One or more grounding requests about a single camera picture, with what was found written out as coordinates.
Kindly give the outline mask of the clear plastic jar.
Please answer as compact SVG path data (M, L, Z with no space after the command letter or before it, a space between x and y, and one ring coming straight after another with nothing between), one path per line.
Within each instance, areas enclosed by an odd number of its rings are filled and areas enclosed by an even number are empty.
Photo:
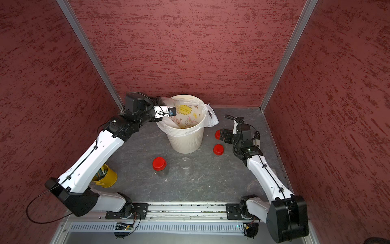
M179 167L184 175L190 175L193 169L191 159L187 157L182 158L179 162Z

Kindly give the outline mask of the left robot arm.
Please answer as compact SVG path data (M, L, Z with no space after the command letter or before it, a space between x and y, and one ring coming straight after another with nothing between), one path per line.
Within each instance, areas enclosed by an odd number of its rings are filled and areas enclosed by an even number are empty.
M59 178L50 178L46 188L77 217L91 211L112 212L121 219L133 217L129 197L100 192L91 189L89 184L111 155L144 124L175 115L176 108L167 106L161 97L127 94L124 111L103 124L90 148Z

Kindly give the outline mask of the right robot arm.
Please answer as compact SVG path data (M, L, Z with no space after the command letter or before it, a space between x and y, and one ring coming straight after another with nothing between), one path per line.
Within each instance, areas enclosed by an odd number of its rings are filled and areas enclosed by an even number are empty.
M252 135L250 128L236 128L220 129L215 137L234 146L233 151L256 177L268 199L264 202L257 195L242 197L239 204L242 218L264 222L276 243L307 236L307 203L303 197L294 195L270 168L260 149L258 135Z

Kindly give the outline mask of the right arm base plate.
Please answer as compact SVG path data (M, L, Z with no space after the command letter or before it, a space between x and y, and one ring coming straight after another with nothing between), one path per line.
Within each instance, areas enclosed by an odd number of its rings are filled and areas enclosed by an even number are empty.
M245 204L227 203L225 205L228 220L253 220L255 215L249 213Z

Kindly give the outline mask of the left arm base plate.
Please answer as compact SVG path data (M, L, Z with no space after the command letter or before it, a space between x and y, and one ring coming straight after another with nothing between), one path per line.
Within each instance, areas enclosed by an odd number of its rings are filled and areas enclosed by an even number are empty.
M134 220L146 218L148 203L126 203L119 212L107 211L105 219L108 220Z

